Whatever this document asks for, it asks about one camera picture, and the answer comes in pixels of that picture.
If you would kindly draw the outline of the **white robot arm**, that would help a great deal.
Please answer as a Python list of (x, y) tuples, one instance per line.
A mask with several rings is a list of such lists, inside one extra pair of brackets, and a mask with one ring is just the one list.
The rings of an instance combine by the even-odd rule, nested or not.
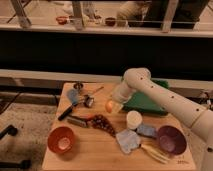
[(136, 91), (147, 95), (206, 143), (201, 171), (213, 171), (213, 111), (157, 85), (151, 80), (147, 68), (126, 70), (123, 81), (113, 91), (112, 99), (124, 104)]

